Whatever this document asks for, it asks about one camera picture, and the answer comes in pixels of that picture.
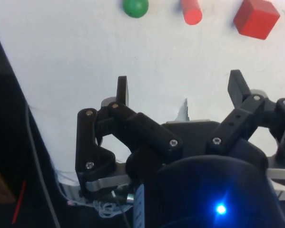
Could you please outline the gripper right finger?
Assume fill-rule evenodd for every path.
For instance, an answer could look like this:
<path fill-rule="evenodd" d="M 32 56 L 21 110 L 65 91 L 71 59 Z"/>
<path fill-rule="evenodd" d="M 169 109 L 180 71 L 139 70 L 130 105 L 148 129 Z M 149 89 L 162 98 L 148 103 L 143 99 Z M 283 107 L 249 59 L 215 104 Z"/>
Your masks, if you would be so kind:
<path fill-rule="evenodd" d="M 207 151 L 227 154 L 239 139 L 248 140 L 258 127 L 267 128 L 285 153 L 285 98 L 272 102 L 252 93 L 240 70 L 231 70 L 228 87 L 233 111 L 212 132 Z"/>

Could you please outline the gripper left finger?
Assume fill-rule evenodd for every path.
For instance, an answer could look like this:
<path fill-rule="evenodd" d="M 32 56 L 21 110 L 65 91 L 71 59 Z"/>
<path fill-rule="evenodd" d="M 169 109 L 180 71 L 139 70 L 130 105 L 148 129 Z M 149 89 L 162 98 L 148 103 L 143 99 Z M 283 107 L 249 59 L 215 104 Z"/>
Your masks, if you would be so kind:
<path fill-rule="evenodd" d="M 118 163 L 115 154 L 102 147 L 108 135 L 129 148 L 131 154 L 125 163 Z M 118 77 L 116 96 L 107 104 L 99 110 L 78 112 L 75 170 L 86 198 L 100 198 L 120 185 L 137 184 L 182 154 L 180 137 L 128 107 L 126 76 Z"/>

